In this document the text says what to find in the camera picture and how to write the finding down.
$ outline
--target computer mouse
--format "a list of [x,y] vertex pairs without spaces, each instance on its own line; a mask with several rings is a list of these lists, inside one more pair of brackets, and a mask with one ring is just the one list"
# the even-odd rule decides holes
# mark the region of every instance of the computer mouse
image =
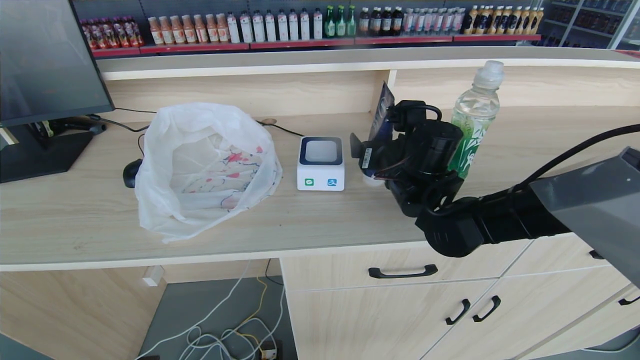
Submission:
[[136,187],[136,174],[142,164],[142,159],[134,160],[127,164],[122,171],[122,179],[124,180],[124,186],[128,188]]

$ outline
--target white plastic bag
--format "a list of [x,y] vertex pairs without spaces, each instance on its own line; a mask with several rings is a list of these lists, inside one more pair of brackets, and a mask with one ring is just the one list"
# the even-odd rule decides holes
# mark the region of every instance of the white plastic bag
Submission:
[[158,110],[136,175],[140,226],[164,242],[191,238],[276,190],[282,167],[271,135],[229,105]]

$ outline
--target cabinet drawer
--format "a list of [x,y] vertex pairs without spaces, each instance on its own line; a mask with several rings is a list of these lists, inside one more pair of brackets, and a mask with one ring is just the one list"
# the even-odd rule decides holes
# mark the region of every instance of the cabinet drawer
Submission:
[[640,297],[640,290],[629,285],[627,289],[620,292],[618,297],[608,302],[604,307],[567,326],[560,333],[554,334],[543,345],[527,352],[519,359],[537,359],[581,348],[599,346],[637,327],[640,323],[640,300],[631,304],[628,302],[632,302],[638,297]]
[[595,259],[589,253],[592,250],[575,234],[539,238],[533,241],[506,275],[540,274],[610,265],[604,259]]
[[[425,241],[412,249],[280,258],[280,264],[287,291],[480,279],[500,276],[529,242],[483,245],[465,258],[440,255]],[[379,268],[385,275],[420,274],[428,265],[435,265],[437,271],[432,275],[395,279],[375,279],[369,274],[370,268]]]

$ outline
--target green glass bottle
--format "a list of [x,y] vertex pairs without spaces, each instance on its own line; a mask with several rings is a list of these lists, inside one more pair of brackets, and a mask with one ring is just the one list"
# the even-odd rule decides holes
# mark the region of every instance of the green glass bottle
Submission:
[[347,36],[356,36],[356,6],[349,6],[349,21],[347,21]]
[[347,32],[347,23],[344,22],[344,6],[338,5],[338,21],[335,23],[335,36],[341,38]]
[[326,18],[324,19],[324,34],[327,38],[335,36],[335,21],[333,20],[333,6],[326,7]]

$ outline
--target white bottle cap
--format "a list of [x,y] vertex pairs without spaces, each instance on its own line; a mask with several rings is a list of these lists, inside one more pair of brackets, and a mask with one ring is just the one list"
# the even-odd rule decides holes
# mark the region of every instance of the white bottle cap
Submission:
[[476,71],[474,77],[474,86],[478,86],[486,89],[497,89],[502,84],[504,79],[504,64],[500,61],[489,60],[484,63],[484,67],[481,67]]

